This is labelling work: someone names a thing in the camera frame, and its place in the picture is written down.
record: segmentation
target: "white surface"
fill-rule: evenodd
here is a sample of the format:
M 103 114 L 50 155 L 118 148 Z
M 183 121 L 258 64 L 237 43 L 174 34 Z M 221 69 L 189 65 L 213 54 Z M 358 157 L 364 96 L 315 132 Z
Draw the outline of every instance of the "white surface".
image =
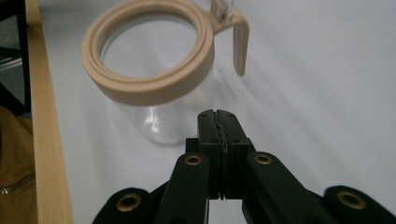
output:
M 184 150 L 141 138 L 81 65 L 86 29 L 114 4 L 40 1 L 75 223 L 91 223 L 120 189 L 160 186 Z M 215 108 L 235 113 L 308 189 L 350 186 L 396 214 L 396 3 L 236 6 L 250 24 L 247 71 L 233 70 L 232 32 L 217 35 Z M 244 223 L 240 203 L 211 205 L 210 223 Z

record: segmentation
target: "lid handle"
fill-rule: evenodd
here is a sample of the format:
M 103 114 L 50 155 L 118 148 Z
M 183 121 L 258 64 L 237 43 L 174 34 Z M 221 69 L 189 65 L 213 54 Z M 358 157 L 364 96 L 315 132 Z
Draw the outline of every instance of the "lid handle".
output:
M 209 14 L 216 34 L 233 26 L 233 66 L 238 75 L 243 76 L 248 53 L 248 21 L 233 6 L 233 0 L 212 0 Z

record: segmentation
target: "beige plastic lid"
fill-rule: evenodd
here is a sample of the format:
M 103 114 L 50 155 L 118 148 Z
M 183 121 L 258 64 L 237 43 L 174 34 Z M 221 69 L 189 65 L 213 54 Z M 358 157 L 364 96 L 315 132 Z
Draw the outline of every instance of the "beige plastic lid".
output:
M 127 105 L 159 105 L 183 96 L 198 86 L 210 71 L 214 57 L 214 34 L 233 28 L 233 62 L 244 75 L 248 49 L 248 23 L 237 9 L 231 21 L 222 22 L 221 0 L 213 0 L 211 12 L 204 12 L 188 0 L 135 0 L 117 5 L 93 22 L 81 47 L 85 70 L 109 98 Z M 146 17 L 169 15 L 191 23 L 197 32 L 190 54 L 175 67 L 152 77 L 125 77 L 101 60 L 107 40 L 123 25 Z

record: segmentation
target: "wooden board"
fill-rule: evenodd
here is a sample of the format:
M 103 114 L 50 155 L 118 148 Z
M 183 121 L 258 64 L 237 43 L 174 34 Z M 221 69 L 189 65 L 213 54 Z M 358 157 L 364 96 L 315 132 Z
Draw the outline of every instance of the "wooden board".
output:
M 26 1 L 38 223 L 72 223 L 61 136 L 37 0 Z

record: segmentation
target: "brown bag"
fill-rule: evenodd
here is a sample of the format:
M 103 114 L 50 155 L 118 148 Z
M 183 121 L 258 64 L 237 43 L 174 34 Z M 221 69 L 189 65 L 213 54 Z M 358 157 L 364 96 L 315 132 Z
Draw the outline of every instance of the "brown bag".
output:
M 32 121 L 0 106 L 0 223 L 37 223 Z

